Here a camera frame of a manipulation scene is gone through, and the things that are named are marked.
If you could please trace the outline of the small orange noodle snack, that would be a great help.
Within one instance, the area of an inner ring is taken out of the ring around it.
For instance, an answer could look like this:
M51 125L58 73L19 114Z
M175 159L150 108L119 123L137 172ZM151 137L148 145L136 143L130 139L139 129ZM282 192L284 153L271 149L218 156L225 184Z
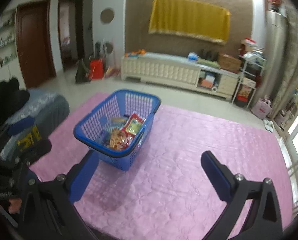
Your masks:
M109 148L114 151L123 151L133 142L134 135L119 129L113 129L110 134Z

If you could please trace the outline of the blue plastic basket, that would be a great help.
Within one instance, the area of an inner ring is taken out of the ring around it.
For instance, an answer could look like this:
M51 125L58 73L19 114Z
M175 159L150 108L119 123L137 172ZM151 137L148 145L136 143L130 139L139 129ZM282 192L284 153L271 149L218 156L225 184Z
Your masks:
M159 97L117 90L74 127L73 135L101 161L128 171L149 135L159 109Z

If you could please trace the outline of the teal striped snack bag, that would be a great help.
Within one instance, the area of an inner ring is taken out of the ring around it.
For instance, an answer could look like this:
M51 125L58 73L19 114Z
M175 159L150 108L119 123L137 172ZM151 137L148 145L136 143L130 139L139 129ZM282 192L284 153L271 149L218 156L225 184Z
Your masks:
M106 131L112 133L114 129L122 129L126 122L128 121L128 117L120 116L120 117L113 117L110 119L109 125L106 128Z

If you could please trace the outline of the red green snack bag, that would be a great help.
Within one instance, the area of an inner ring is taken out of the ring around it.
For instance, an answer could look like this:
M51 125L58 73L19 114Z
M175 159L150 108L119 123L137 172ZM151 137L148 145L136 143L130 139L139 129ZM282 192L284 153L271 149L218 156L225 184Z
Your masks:
M126 124L121 129L126 135L128 140L133 140L142 128L145 119L139 116L137 113L132 113L127 120Z

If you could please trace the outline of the blue Doublemint gum pack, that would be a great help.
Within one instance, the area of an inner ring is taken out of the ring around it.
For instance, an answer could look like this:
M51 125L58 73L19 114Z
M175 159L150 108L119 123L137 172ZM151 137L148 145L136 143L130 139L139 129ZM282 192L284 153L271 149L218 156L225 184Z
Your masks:
M110 138L111 133L106 130L103 130L97 138L97 142L106 148L110 148Z

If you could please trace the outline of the pink table cloth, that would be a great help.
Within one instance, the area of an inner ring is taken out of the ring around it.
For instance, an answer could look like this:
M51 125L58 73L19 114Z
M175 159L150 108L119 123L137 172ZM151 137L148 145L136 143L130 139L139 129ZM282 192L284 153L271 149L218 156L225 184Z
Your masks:
M225 208L201 167L206 150L234 174L271 178L282 224L291 223L291 182L274 134L167 105L159 107L131 168L100 162L75 207L118 239L201 239Z

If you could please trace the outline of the white slippers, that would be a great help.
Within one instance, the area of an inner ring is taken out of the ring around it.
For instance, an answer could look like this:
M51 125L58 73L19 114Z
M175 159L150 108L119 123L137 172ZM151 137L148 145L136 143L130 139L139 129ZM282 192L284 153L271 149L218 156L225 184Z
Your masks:
M273 133L273 130L274 130L274 124L271 120L268 120L268 119L264 119L263 120L263 123L264 123L264 126L265 126L265 129L271 133Z

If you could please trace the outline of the black bag on floor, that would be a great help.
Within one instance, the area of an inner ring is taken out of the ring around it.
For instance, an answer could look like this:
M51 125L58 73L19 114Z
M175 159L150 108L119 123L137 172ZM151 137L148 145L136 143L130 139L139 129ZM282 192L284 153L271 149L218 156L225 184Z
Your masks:
M75 84L89 83L91 81L89 61L85 58L80 59L77 62L78 68L75 75Z

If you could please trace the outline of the red bag on floor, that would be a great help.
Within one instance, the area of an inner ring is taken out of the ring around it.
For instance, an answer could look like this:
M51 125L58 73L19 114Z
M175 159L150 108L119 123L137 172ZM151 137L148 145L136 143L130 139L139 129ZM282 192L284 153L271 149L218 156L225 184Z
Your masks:
M102 59L90 61L89 67L90 67L89 79L99 80L104 77Z

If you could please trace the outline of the brown wooden door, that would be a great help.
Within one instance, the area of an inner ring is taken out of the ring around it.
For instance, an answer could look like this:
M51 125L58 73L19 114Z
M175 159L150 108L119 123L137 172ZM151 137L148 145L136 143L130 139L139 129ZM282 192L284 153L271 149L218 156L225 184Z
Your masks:
M49 0L22 4L16 9L16 48L27 88L39 87L56 76L50 42L49 11Z

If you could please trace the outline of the green folded towel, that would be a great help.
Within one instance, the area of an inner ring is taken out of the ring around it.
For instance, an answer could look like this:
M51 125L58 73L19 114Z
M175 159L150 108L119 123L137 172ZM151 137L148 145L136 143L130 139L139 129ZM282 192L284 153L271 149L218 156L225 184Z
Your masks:
M199 58L197 60L197 63L201 64L201 65L204 65L204 66L212 67L212 68L215 68L215 69L220 69L220 65L218 64L217 61L209 61L209 60Z

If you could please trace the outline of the blue tissue pack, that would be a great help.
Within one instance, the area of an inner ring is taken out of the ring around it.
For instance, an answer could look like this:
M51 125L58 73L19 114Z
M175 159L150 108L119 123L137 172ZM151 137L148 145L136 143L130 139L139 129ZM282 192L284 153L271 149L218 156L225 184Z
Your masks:
M199 56L196 53L189 53L188 55L189 61L197 62L198 59L199 59Z

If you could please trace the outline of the silver standing air conditioner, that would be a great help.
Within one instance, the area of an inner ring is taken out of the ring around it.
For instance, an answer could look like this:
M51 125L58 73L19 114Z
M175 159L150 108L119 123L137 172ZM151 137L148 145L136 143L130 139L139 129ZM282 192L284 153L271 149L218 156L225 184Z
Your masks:
M264 57L266 59L261 85L257 88L254 100L267 96L272 99L282 77L283 54L288 32L287 18L275 11L266 12L266 42Z

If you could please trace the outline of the yellow cloth cover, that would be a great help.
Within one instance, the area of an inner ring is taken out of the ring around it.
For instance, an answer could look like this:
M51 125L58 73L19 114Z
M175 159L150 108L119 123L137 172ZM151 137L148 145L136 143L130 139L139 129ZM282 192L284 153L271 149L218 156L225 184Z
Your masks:
M230 24L229 10L217 5L194 0L154 0L148 33L226 44Z

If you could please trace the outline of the patterned curtain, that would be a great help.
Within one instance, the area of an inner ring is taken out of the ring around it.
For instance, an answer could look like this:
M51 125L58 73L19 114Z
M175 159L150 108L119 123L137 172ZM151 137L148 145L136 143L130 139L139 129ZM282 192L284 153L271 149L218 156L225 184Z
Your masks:
M287 48L284 54L283 77L272 104L273 119L286 104L291 92L295 89L298 79L298 10L289 0L283 2L288 20Z

